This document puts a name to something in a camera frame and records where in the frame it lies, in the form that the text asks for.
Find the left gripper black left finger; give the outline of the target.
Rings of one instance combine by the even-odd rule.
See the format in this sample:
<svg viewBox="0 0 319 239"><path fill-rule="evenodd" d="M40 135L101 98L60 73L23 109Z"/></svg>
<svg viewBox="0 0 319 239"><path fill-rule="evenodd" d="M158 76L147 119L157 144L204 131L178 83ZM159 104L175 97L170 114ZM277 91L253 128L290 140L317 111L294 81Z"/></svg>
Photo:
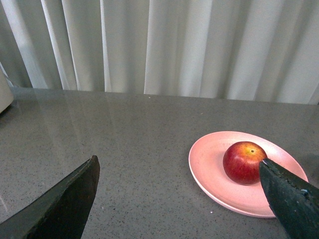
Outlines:
<svg viewBox="0 0 319 239"><path fill-rule="evenodd" d="M30 205L0 225L2 239L79 239L99 182L93 155Z"/></svg>

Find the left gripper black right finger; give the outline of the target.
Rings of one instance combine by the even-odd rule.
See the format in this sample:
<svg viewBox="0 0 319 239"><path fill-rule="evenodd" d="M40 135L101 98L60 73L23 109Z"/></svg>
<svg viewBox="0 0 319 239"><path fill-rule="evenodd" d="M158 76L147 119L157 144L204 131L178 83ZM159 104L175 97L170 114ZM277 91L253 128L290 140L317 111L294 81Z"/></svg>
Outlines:
<svg viewBox="0 0 319 239"><path fill-rule="evenodd" d="M270 159L259 164L269 206L292 239L319 237L319 189Z"/></svg>

